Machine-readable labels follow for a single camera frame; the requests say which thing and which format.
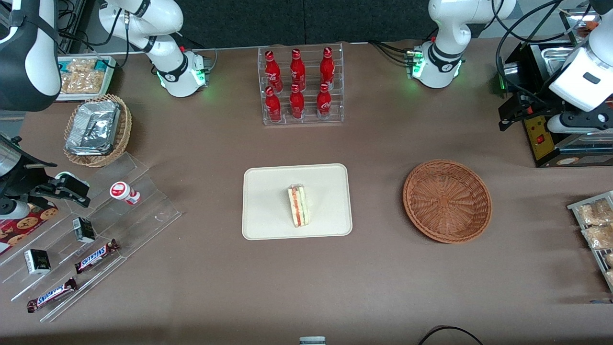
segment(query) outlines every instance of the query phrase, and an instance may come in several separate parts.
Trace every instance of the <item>red bottle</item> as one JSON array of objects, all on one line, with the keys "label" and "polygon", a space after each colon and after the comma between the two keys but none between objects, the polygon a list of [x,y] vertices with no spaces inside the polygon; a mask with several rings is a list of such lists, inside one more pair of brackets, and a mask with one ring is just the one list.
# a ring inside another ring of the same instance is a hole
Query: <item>red bottle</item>
[{"label": "red bottle", "polygon": [[332,48],[324,48],[324,59],[319,65],[321,82],[328,84],[328,90],[334,88],[334,60],[332,59]]},{"label": "red bottle", "polygon": [[271,122],[281,122],[281,102],[272,87],[266,87],[266,111]]},{"label": "red bottle", "polygon": [[332,103],[332,97],[328,92],[328,84],[322,83],[317,95],[317,117],[320,120],[327,120],[330,118],[330,105]]},{"label": "red bottle", "polygon": [[275,61],[275,55],[271,51],[264,53],[266,59],[266,78],[268,84],[272,86],[275,93],[283,91],[283,82],[281,81],[281,69]]},{"label": "red bottle", "polygon": [[307,69],[300,58],[300,50],[292,49],[292,63],[289,69],[292,71],[292,83],[298,84],[300,91],[304,91],[307,88]]},{"label": "red bottle", "polygon": [[304,116],[305,97],[300,92],[300,86],[292,84],[292,94],[289,96],[289,104],[292,107],[292,116],[300,120]]}]

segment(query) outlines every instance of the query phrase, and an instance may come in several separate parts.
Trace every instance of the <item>gray wall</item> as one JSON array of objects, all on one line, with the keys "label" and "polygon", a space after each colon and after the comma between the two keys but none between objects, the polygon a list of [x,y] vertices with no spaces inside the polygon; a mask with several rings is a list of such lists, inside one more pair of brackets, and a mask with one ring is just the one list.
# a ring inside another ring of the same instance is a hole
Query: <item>gray wall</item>
[{"label": "gray wall", "polygon": [[424,38],[436,28],[428,0],[176,2],[185,17],[181,33],[207,48],[399,41]]}]

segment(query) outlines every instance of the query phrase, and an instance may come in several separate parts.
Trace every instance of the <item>empty wicker basket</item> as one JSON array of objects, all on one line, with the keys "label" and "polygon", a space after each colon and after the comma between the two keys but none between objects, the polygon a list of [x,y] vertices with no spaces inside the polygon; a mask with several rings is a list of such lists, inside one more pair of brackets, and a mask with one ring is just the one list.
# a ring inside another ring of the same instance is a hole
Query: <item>empty wicker basket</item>
[{"label": "empty wicker basket", "polygon": [[492,217],[492,200],[481,178],[450,160],[432,160],[413,169],[403,200],[413,224],[444,243],[477,238]]},{"label": "empty wicker basket", "polygon": [[[132,115],[130,114],[130,109],[128,109],[126,103],[124,103],[121,98],[114,95],[104,95],[102,97],[88,99],[87,101],[85,101],[85,103],[101,101],[114,101],[117,102],[121,107],[119,124],[117,125],[115,142],[113,143],[113,151],[106,156],[78,156],[73,155],[66,151],[66,149],[64,149],[64,154],[66,154],[68,159],[73,163],[79,165],[86,165],[92,168],[99,168],[101,166],[109,165],[126,151],[126,147],[128,146],[128,140],[130,140],[130,130],[132,130]],[[66,130],[64,131],[64,140],[68,139],[68,135],[70,134],[70,130],[72,129],[72,123],[74,122],[77,110],[78,107],[72,112],[72,116],[70,117],[70,120],[68,120],[68,125],[66,126]]]}]

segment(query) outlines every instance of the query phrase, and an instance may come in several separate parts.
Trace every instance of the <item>red and white bottle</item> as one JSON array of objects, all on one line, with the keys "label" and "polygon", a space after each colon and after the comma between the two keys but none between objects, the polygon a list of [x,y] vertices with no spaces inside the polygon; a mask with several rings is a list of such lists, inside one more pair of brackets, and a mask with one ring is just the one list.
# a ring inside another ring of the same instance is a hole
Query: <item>red and white bottle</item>
[{"label": "red and white bottle", "polygon": [[292,84],[292,94],[289,95],[289,105],[292,108],[292,116],[300,120],[305,112],[305,97],[300,92],[300,86],[296,83]]},{"label": "red and white bottle", "polygon": [[140,192],[125,182],[115,182],[109,192],[115,199],[123,200],[130,205],[135,205],[140,201]]},{"label": "red and white bottle", "polygon": [[281,102],[272,87],[266,87],[266,111],[271,122],[281,122]]},{"label": "red and white bottle", "polygon": [[330,118],[330,105],[332,103],[332,97],[328,92],[328,84],[322,83],[319,87],[319,94],[317,95],[317,117],[320,120],[327,120]]},{"label": "red and white bottle", "polygon": [[334,88],[334,60],[332,59],[332,48],[324,48],[324,59],[319,65],[321,82],[328,84],[328,90]]},{"label": "red and white bottle", "polygon": [[275,61],[275,54],[268,50],[264,53],[264,58],[266,59],[266,78],[268,78],[268,84],[275,93],[280,93],[283,91],[283,81],[281,81],[281,69]]},{"label": "red and white bottle", "polygon": [[307,88],[307,69],[300,57],[300,50],[292,49],[292,63],[289,69],[292,71],[292,83],[298,84],[300,91],[304,91]]}]

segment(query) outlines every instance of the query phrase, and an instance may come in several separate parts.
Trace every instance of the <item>aluminum foil container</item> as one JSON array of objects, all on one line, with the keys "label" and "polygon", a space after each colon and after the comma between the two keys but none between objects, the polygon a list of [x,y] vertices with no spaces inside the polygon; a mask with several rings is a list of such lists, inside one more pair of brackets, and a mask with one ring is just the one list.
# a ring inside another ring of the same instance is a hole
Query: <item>aluminum foil container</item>
[{"label": "aluminum foil container", "polygon": [[82,104],[75,114],[64,148],[74,155],[110,154],[120,113],[120,105],[113,101]]}]

